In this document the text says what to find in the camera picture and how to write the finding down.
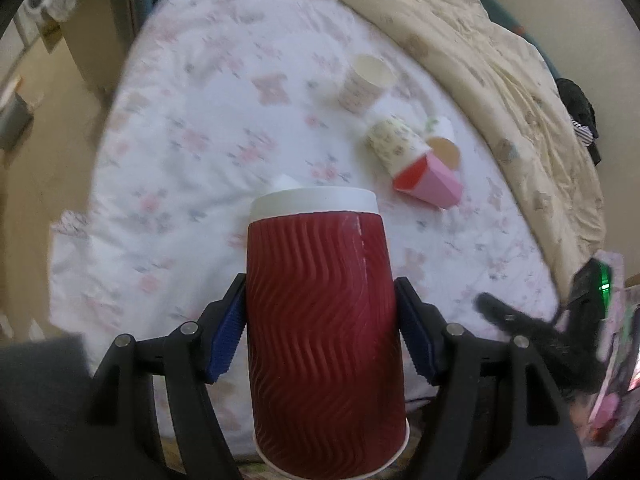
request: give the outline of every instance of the pink object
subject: pink object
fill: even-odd
[[[443,209],[457,205],[462,198],[462,183],[433,152],[397,174],[393,183],[395,190]]]
[[[254,202],[246,312],[255,441],[290,478],[365,478],[404,449],[396,299],[376,196],[290,189]]]

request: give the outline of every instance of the mattress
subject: mattress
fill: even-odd
[[[398,85],[364,117],[336,94],[349,60],[383,57]],[[437,210],[392,189],[365,141],[395,115],[449,118],[462,202]],[[505,336],[474,310],[490,292],[550,319],[549,270],[486,143],[434,78],[337,0],[161,0],[137,39],[98,155],[87,215],[67,213],[50,251],[50,321],[84,335],[93,368],[122,332],[162,336],[196,319],[245,270],[252,201],[273,179],[378,197],[394,276],[475,335]],[[254,452],[246,336],[209,387],[236,455]],[[434,394],[403,346],[408,409]],[[156,384],[162,434],[172,434]]]

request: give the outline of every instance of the bed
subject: bed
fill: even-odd
[[[450,35],[442,12],[450,6],[459,20],[451,36],[456,44],[482,39],[481,28],[465,28],[463,11],[473,9],[474,20],[480,12],[475,1],[425,1],[434,6],[437,38]],[[443,76],[457,69],[431,55],[439,44],[417,36],[394,42],[385,23],[399,23],[397,16],[382,15],[377,24],[368,18],[339,0],[159,2],[114,100],[90,211],[68,212],[52,228],[50,321],[84,334],[92,367],[119,333],[165,335],[222,297],[245,269],[250,204],[282,174],[306,186],[375,192],[394,276],[409,277],[448,321],[477,336],[504,338],[473,309],[484,291],[530,316],[554,316],[568,279],[602,242],[604,225],[597,178],[540,54],[508,31],[509,44],[500,42],[502,32],[486,39],[483,48],[501,50],[528,71],[523,85],[539,88],[533,98],[518,94],[522,102],[511,102],[510,87],[491,79],[504,75],[497,64],[474,68],[471,59],[454,58],[474,83]],[[488,19],[482,27],[482,33],[497,30]],[[383,57],[399,83],[358,118],[335,95],[349,60],[361,52]],[[476,87],[495,91],[498,105],[474,99]],[[462,152],[459,206],[436,210],[392,190],[364,140],[390,114],[416,128],[433,116],[451,120]],[[504,126],[509,120],[516,126]],[[575,246],[561,253],[570,258],[559,256],[565,244]],[[410,409],[434,389],[415,373],[406,348],[403,357]],[[166,395],[156,386],[159,425],[170,436]],[[244,336],[230,371],[209,393],[232,452],[253,454]]]

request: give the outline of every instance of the crumpled blanket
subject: crumpled blanket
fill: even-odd
[[[484,136],[566,299],[603,245],[603,199],[540,53],[479,0],[341,1],[425,67]]]

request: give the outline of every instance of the floor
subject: floor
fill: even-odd
[[[23,78],[19,93],[34,107],[34,120],[0,168],[0,311],[20,341],[38,336],[33,320],[45,336],[59,333],[47,322],[49,226],[66,209],[86,210],[107,107],[85,85],[64,40],[51,54],[38,40],[15,75]]]

